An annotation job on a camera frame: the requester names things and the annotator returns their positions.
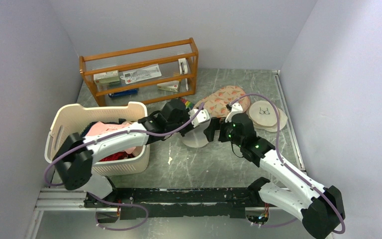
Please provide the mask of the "white mesh laundry bag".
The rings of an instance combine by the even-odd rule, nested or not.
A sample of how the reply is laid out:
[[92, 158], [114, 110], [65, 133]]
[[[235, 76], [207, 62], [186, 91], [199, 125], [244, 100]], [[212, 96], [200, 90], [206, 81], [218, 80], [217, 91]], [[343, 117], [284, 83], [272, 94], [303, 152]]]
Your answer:
[[202, 128], [196, 128], [190, 132], [187, 132], [181, 138], [181, 141], [185, 146], [191, 148], [201, 148], [209, 143], [206, 135], [204, 134], [204, 129]]

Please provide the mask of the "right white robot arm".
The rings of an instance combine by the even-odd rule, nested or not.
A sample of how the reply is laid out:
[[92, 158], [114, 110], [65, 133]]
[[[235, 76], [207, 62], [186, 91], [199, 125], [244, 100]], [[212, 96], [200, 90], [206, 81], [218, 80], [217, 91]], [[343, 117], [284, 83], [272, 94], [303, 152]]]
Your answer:
[[252, 184], [255, 189], [248, 194], [252, 205], [265, 202], [281, 208], [300, 220], [316, 239], [327, 238], [345, 219], [340, 190], [316, 182], [289, 163], [269, 141], [257, 136], [245, 113], [234, 115], [230, 121], [212, 118], [203, 131], [208, 141], [214, 140], [215, 131], [219, 131], [220, 142], [238, 146], [245, 159], [286, 186], [284, 190], [266, 178], [256, 180]]

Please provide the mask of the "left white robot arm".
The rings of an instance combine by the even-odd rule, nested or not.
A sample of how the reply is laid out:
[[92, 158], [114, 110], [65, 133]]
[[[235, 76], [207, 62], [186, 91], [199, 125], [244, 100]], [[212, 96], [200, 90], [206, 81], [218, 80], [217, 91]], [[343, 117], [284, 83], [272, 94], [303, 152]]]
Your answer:
[[178, 99], [148, 113], [141, 102], [129, 102], [123, 107], [85, 108], [80, 104], [61, 107], [53, 121], [49, 136], [59, 128], [66, 131], [64, 138], [54, 144], [47, 157], [50, 168], [55, 168], [61, 178], [61, 186], [67, 190], [80, 189], [97, 196], [105, 207], [116, 204], [116, 187], [106, 174], [93, 170], [101, 168], [101, 161], [116, 153], [139, 150], [139, 155], [122, 163], [109, 163], [115, 173], [137, 173], [146, 169], [148, 149], [174, 133], [186, 133], [201, 127], [208, 119], [204, 108], [189, 110]]

